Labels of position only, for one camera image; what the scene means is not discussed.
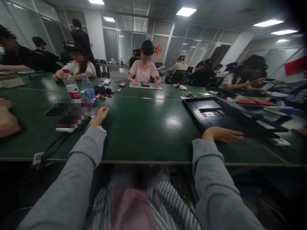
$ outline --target pink shirt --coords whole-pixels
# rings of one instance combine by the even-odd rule
[[[136,60],[133,63],[129,72],[135,75],[135,80],[138,82],[149,82],[150,76],[153,78],[159,76],[158,70],[152,62],[149,63],[148,69],[145,70],[140,67],[140,60]]]

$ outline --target hand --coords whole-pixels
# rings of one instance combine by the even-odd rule
[[[202,138],[209,141],[222,141],[231,143],[244,140],[242,135],[244,134],[241,132],[224,129],[221,127],[211,127],[206,129],[202,135]]]
[[[12,104],[10,101],[0,98],[0,107],[6,107],[7,110],[9,110],[12,107]]]
[[[61,80],[59,80],[59,79],[61,79],[61,77],[58,74],[52,75],[52,78],[53,78],[53,80],[55,80],[57,82],[61,82]]]
[[[294,132],[301,134],[304,137],[307,137],[307,128],[302,129],[292,129]]]
[[[134,80],[134,79],[132,79],[132,85],[134,85],[134,86],[138,86],[138,82],[136,81],[136,80]]]
[[[251,85],[260,85],[262,84],[264,81],[266,80],[266,78],[259,78],[257,80],[254,80],[251,82]]]
[[[98,110],[98,112],[96,114],[96,118],[93,121],[93,123],[91,124],[91,127],[97,128],[98,126],[100,126],[101,122],[107,116],[108,112],[109,112],[109,107],[101,107]]]
[[[158,87],[159,85],[161,85],[161,82],[162,82],[161,79],[157,80],[157,81],[154,83],[154,86],[155,86],[155,87]]]

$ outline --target gray sleeve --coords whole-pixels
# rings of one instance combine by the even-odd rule
[[[57,180],[17,229],[81,229],[88,208],[93,170],[102,158],[105,130],[90,127],[69,153]]]
[[[200,198],[196,213],[202,229],[264,229],[244,205],[215,143],[193,141],[193,176]]]

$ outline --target black cable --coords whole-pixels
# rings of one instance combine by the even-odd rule
[[[259,195],[258,193],[254,192],[253,190],[247,188],[247,187],[243,187],[247,190],[249,190],[250,192],[254,193],[256,196],[258,196],[259,198],[263,199],[265,202],[267,202],[268,204],[270,204],[272,207],[274,207],[275,209],[277,209],[278,211],[282,212],[282,210],[280,208],[277,208],[275,205],[273,205],[271,202],[269,202],[267,199],[265,199],[263,196]]]

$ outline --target red sign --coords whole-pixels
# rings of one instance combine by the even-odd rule
[[[158,55],[159,53],[161,53],[161,51],[162,51],[161,46],[160,46],[160,45],[158,45],[158,46],[157,46],[157,48],[155,48],[155,50],[154,50],[154,51],[157,53],[157,55]]]
[[[307,71],[307,56],[285,64],[286,76]]]

